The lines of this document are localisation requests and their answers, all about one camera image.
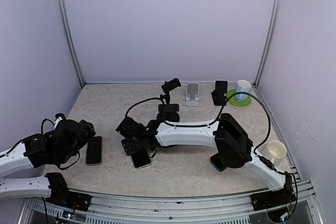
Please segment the white folding phone stand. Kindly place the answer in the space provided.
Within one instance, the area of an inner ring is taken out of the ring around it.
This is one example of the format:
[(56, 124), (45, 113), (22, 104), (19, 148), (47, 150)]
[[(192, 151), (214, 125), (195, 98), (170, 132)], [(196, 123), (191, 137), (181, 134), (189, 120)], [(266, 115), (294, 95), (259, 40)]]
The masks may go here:
[(199, 106), (199, 89), (200, 85), (197, 82), (188, 82), (186, 85), (186, 106)]

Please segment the black folding phone stand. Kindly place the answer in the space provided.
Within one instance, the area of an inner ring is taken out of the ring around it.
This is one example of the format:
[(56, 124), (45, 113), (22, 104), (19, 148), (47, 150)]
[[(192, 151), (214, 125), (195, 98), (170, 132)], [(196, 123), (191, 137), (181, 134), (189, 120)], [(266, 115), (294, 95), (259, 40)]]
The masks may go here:
[(226, 93), (228, 88), (228, 81), (216, 80), (215, 89), (211, 92), (213, 104), (215, 106), (222, 106), (226, 101)]

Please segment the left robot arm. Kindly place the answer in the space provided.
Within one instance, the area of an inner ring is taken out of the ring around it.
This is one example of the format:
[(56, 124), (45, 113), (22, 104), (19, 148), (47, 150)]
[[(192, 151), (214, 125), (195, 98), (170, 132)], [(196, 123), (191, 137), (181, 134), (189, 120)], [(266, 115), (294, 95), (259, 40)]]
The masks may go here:
[(26, 137), (1, 152), (1, 198), (54, 198), (64, 206), (69, 205), (74, 195), (61, 173), (47, 173), (31, 178), (8, 176), (44, 165), (55, 165), (62, 169), (62, 165), (78, 155), (95, 134), (90, 122), (58, 118), (52, 131)]

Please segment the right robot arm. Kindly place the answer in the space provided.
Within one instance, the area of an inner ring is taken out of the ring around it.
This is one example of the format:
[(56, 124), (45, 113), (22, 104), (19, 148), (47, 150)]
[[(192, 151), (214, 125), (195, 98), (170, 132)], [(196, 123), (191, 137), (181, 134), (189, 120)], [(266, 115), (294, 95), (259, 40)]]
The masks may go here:
[(207, 146), (217, 149), (215, 157), (225, 168), (248, 168), (261, 177), (270, 189), (269, 201), (281, 204), (293, 193), (293, 177), (275, 168), (254, 146), (248, 134), (229, 113), (214, 121), (177, 123), (151, 120), (146, 126), (126, 116), (116, 128), (132, 147), (128, 155), (174, 145)]

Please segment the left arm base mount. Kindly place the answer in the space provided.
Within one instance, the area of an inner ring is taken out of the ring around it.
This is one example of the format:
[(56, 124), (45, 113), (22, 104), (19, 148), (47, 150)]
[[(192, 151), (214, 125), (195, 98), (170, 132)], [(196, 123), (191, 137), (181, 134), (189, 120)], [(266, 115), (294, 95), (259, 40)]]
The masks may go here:
[(61, 173), (47, 173), (48, 188), (51, 190), (48, 203), (87, 212), (91, 203), (91, 196), (70, 190)]

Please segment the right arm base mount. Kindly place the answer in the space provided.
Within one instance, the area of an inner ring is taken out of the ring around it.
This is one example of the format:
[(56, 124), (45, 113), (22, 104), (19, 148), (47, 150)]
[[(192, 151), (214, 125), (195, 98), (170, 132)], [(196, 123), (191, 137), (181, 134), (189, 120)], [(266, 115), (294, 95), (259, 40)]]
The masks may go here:
[(297, 203), (297, 182), (293, 173), (285, 172), (285, 184), (276, 191), (255, 193), (250, 196), (254, 211), (265, 210), (289, 203)]

